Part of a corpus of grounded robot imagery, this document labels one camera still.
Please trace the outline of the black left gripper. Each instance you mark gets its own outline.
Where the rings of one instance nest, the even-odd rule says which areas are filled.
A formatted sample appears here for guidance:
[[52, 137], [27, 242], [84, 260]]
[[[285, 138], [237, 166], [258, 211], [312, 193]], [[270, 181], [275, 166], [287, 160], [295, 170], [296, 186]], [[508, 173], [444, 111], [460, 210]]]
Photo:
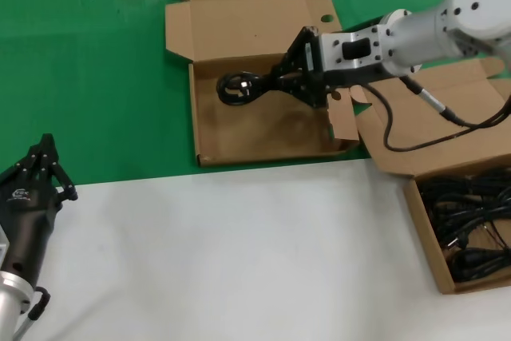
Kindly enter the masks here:
[[[46, 178], [33, 176], [41, 163]], [[1, 227], [9, 241], [1, 270], [37, 281], [61, 209], [59, 201], [75, 201], [78, 194], [59, 164], [55, 140], [49, 133], [30, 146], [15, 167], [18, 171], [1, 184]], [[61, 192], [57, 193], [52, 179], [59, 183]]]

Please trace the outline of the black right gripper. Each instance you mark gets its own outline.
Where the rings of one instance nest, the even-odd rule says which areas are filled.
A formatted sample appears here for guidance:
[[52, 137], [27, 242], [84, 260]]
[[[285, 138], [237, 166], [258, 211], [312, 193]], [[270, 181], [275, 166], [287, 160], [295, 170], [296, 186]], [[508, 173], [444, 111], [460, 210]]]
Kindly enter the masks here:
[[[298, 68], [303, 54], [303, 75], [282, 77]], [[279, 64], [271, 68], [264, 90], [287, 93], [312, 108], [324, 107], [327, 95], [382, 79], [382, 53], [376, 28], [348, 33], [324, 33], [304, 26]]]

